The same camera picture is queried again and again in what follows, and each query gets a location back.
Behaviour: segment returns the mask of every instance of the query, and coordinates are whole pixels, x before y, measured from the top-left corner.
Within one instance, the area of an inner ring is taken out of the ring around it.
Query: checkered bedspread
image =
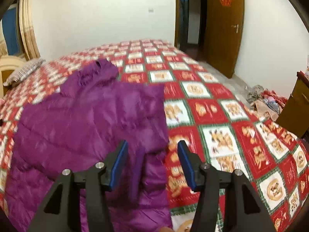
[[[0,206],[14,152],[13,134],[25,104],[37,104],[59,91],[67,76],[91,60],[107,58],[121,81],[165,83],[169,152],[166,190],[174,228],[188,226],[199,195],[186,184],[176,146],[185,140],[202,161],[219,170],[238,168],[264,201],[277,231],[299,212],[309,193],[309,155],[297,137],[270,120],[260,121],[197,61],[161,40],[107,44],[46,63],[5,96],[0,128]],[[220,191],[217,231],[222,230],[224,192]]]

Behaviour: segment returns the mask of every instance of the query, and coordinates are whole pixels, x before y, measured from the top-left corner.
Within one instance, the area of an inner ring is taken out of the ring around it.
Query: purple puffer jacket
[[[163,85],[128,84],[117,76],[117,67],[107,60],[94,61],[73,73],[60,93],[26,105],[6,188],[9,219],[18,231],[26,231],[63,169],[88,169],[122,139],[129,143],[129,159],[119,186],[107,193],[115,231],[171,227],[163,165],[168,143]],[[81,225],[88,231],[84,198]]]

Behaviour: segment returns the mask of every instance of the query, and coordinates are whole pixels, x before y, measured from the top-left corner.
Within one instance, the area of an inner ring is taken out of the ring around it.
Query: screw
[[[95,164],[95,167],[98,168],[98,169],[101,169],[101,168],[103,168],[104,166],[105,166],[105,164],[104,164],[103,162],[97,162],[97,163]]]
[[[201,169],[208,169],[208,168],[210,168],[211,167],[211,165],[209,164],[209,163],[202,163],[201,165],[200,165],[200,168]]]
[[[237,176],[243,175],[243,172],[242,172],[242,170],[240,170],[240,169],[236,169],[236,170],[234,171],[234,173],[235,173]]]
[[[62,171],[62,174],[65,175],[65,176],[68,176],[70,173],[71,173],[71,170],[70,170],[70,169],[64,169],[64,170]]]

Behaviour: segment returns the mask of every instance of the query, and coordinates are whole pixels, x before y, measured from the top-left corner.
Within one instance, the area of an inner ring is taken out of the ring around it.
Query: striped pillow
[[[20,83],[27,78],[37,67],[45,62],[43,58],[34,58],[26,62],[22,67],[16,69],[11,73],[7,80],[3,83],[3,86],[10,86],[11,84]]]

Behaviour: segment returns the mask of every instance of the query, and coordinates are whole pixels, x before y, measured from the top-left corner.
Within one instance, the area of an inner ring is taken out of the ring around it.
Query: curtain
[[[2,21],[0,21],[0,57],[7,55],[7,44],[2,31]]]
[[[19,1],[19,24],[20,33],[25,49],[25,57],[28,60],[40,57],[40,53],[37,47],[37,41],[34,36],[34,30],[32,25],[32,16],[30,9],[30,0]]]

